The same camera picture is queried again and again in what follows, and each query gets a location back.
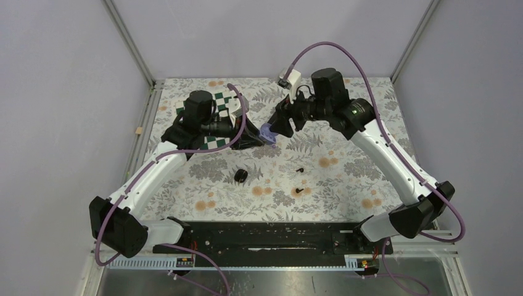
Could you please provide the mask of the purple earbud charging case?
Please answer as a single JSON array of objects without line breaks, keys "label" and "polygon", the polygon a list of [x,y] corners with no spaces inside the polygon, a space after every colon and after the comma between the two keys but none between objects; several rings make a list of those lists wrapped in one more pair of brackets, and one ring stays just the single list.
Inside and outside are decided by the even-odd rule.
[{"label": "purple earbud charging case", "polygon": [[270,130],[271,128],[271,124],[269,123],[264,123],[261,125],[260,129],[259,129],[259,138],[261,140],[263,140],[263,142],[266,144],[266,145],[271,145],[271,144],[276,144],[276,136],[277,134],[272,132]]}]

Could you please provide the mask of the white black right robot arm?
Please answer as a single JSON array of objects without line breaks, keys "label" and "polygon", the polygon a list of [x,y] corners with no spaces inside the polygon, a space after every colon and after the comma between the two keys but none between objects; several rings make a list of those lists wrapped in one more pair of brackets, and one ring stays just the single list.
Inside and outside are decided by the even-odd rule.
[{"label": "white black right robot arm", "polygon": [[270,131],[291,138],[308,121],[326,121],[360,148],[392,184],[401,204],[357,226],[358,234],[353,238],[357,251],[369,254],[386,237],[416,237],[443,213],[455,188],[448,181],[438,182],[405,155],[373,105],[363,98],[350,98],[340,72],[324,68],[315,71],[311,79],[314,91],[305,97],[299,90],[300,72],[292,70],[279,77],[278,85],[289,93],[277,104],[269,120]]}]

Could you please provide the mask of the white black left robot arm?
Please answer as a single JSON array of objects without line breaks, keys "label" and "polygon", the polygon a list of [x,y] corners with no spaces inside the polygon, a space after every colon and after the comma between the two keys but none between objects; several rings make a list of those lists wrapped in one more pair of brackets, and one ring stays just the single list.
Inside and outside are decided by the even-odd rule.
[{"label": "white black left robot arm", "polygon": [[230,148],[243,150],[264,145],[259,130],[247,117],[248,100],[229,84],[233,93],[229,105],[219,111],[208,91],[193,91],[183,102],[171,126],[160,138],[150,157],[127,182],[106,198],[95,197],[89,204],[94,254],[98,265],[105,245],[117,255],[132,258],[143,248],[168,244],[176,253],[191,247],[190,227],[174,218],[141,220],[153,196],[195,154],[210,154]]}]

